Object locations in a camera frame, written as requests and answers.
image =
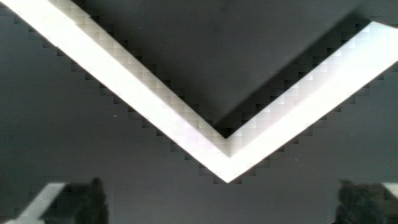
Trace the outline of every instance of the white border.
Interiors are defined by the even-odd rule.
[[[226,182],[398,61],[398,30],[371,22],[227,139],[69,0],[2,0]]]

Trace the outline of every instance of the black object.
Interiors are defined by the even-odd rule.
[[[67,184],[41,216],[46,224],[107,224],[108,208],[101,181]]]
[[[382,184],[341,183],[334,224],[398,224],[398,199]]]

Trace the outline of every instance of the dark gray surface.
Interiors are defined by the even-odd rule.
[[[256,69],[261,72],[265,67],[275,72],[290,58],[306,49],[316,35],[322,35],[320,33],[311,36],[306,29],[314,29],[318,24],[318,32],[323,32],[322,29],[327,30],[332,27],[334,21],[341,19],[359,1],[304,2],[302,8],[290,9],[290,12],[293,13],[295,10],[300,10],[302,14],[306,12],[304,17],[313,22],[306,28],[297,26],[302,24],[298,17],[290,17],[290,14],[281,12],[281,10],[288,10],[286,5],[300,4],[295,1],[284,3],[268,1],[256,5],[245,3],[250,5],[245,7],[236,5],[236,2],[229,4],[229,10],[234,10],[229,11],[229,16],[245,12],[247,14],[242,14],[240,17],[236,15],[236,17],[247,18],[247,20],[242,19],[240,23],[236,19],[236,23],[233,23],[226,16],[227,13],[224,13],[222,21],[229,25],[220,25],[226,27],[219,29],[229,29],[229,32],[236,29],[243,32],[245,29],[254,29],[249,25],[256,25],[259,21],[256,19],[259,12],[266,12],[268,16],[274,14],[274,17],[284,15],[288,19],[275,22],[282,25],[293,23],[295,26],[272,26],[272,20],[266,21],[270,23],[266,32],[279,31],[281,34],[286,32],[286,35],[274,37],[279,44],[265,39],[265,32],[247,35],[236,33],[236,36],[219,34],[220,39],[206,40],[203,46],[187,43],[187,38],[179,39],[179,50],[187,49],[187,52],[178,53],[172,52],[171,47],[162,48],[165,44],[153,45],[156,40],[169,35],[174,38],[174,32],[165,33],[163,37],[144,38],[144,33],[135,33],[139,28],[133,29],[133,25],[126,30],[123,25],[117,25],[121,28],[115,27],[115,31],[119,29],[117,32],[126,36],[128,32],[133,35],[142,35],[142,37],[137,36],[137,46],[146,49],[142,50],[144,57],[155,55],[147,57],[153,57],[156,61],[151,58],[147,60],[153,60],[153,63],[160,64],[163,68],[171,67],[169,70],[165,69],[167,76],[176,82],[176,87],[187,89],[187,100],[194,99],[199,106],[213,112],[215,120],[222,118],[234,104],[256,90],[256,85],[266,81],[263,75],[266,73],[242,73],[234,71],[233,67],[242,67],[240,63],[245,62],[249,65],[242,69],[249,71],[258,63]],[[386,9],[384,6],[375,7],[373,2],[364,4],[359,8],[362,16],[373,16],[375,11],[371,12],[371,10],[378,10],[375,13],[378,15],[387,12],[386,10],[393,8],[391,2],[396,1],[380,1],[382,4],[389,3]],[[172,24],[178,22],[187,23],[179,30],[179,32],[187,30],[187,35],[201,35],[206,33],[204,30],[211,29],[211,24],[206,24],[204,19],[204,24],[199,25],[203,30],[199,29],[195,33],[188,25],[188,23],[195,23],[195,20],[194,22],[185,21],[190,18],[192,10],[201,8],[195,6],[199,3],[187,3],[192,7],[190,14],[163,14],[162,20],[151,18],[153,14],[158,15],[155,11],[162,15],[167,9],[176,7],[162,1],[137,1],[137,5],[131,1],[112,1],[112,3],[96,1],[96,4],[103,11],[112,9],[101,13],[112,15],[108,20],[112,19],[114,24],[115,21],[128,18],[126,14],[131,14],[130,16],[139,14],[137,20],[147,21],[142,30],[158,24],[165,31],[165,25],[169,24],[169,28],[172,28]],[[222,7],[222,3],[210,3],[210,1],[203,4],[208,7],[219,4],[217,7]],[[151,7],[156,10],[147,12],[144,9]],[[393,16],[386,16],[382,19],[389,23],[396,21]],[[302,29],[306,32],[293,34],[293,31]],[[238,42],[240,35],[256,37],[258,42],[250,40],[245,41],[249,45],[242,44],[242,41]],[[85,80],[83,72],[71,72],[69,60],[55,55],[51,47],[43,48],[43,40],[32,36],[27,25],[14,24],[12,16],[2,16],[0,216],[9,218],[18,214],[50,181],[87,182],[98,176],[105,182],[110,223],[332,223],[339,180],[348,179],[355,183],[398,181],[396,70],[386,73],[384,80],[371,82],[368,95],[355,97],[355,104],[343,104],[341,112],[332,112],[327,122],[318,122],[313,136],[302,136],[298,144],[290,144],[286,151],[270,157],[268,165],[256,169],[256,176],[245,176],[242,184],[213,184],[213,176],[199,175],[199,164],[195,161],[185,160],[185,153],[178,146],[167,142],[165,137],[156,136],[151,126],[142,128],[142,120],[131,119],[126,106],[114,104],[110,96],[99,95],[96,81]],[[236,46],[229,49],[227,45],[222,45],[217,53],[215,46],[220,40],[229,42],[229,46],[233,43]],[[281,47],[284,50],[279,53],[281,58],[277,55],[272,56],[275,63],[259,62],[259,58],[266,58],[268,54],[258,49],[259,43],[265,44],[265,49],[274,47],[274,51],[279,52]],[[187,62],[174,64],[169,55],[176,56],[172,58],[176,62],[181,58],[187,58]],[[204,56],[210,58],[208,67],[199,63]]]

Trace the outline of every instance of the dark gray wall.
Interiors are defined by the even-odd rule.
[[[85,9],[215,123],[242,101],[252,110],[252,92],[352,12],[398,23],[396,1],[117,0],[85,1]],[[398,66],[256,175],[222,184],[0,10],[0,220],[50,181],[99,177],[110,223],[332,223],[339,180],[398,181]]]

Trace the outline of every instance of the white v-shaped stripe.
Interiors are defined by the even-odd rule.
[[[371,22],[224,139],[75,3],[69,0],[0,1],[226,182],[398,61],[398,30]]]

